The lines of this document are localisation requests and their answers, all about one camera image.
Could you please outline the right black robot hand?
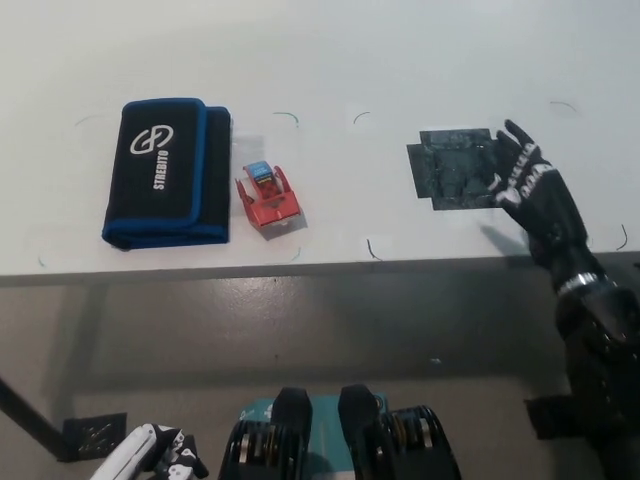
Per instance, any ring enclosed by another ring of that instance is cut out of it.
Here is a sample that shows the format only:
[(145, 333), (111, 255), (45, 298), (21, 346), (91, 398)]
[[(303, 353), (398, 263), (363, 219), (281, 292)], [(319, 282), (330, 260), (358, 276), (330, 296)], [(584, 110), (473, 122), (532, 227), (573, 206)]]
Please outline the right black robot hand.
[(605, 269), (591, 253), (588, 234), (564, 178), (538, 143), (507, 119), (496, 134), (496, 166), (488, 185), (495, 204), (527, 234), (534, 263), (555, 292), (603, 282)]

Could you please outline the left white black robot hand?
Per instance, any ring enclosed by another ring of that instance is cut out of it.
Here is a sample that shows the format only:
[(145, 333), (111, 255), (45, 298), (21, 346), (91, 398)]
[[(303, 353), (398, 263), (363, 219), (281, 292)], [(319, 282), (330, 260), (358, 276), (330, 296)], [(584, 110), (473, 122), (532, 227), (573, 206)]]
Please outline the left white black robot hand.
[(91, 480), (206, 479), (195, 437), (182, 429), (146, 423), (134, 429), (103, 461)]

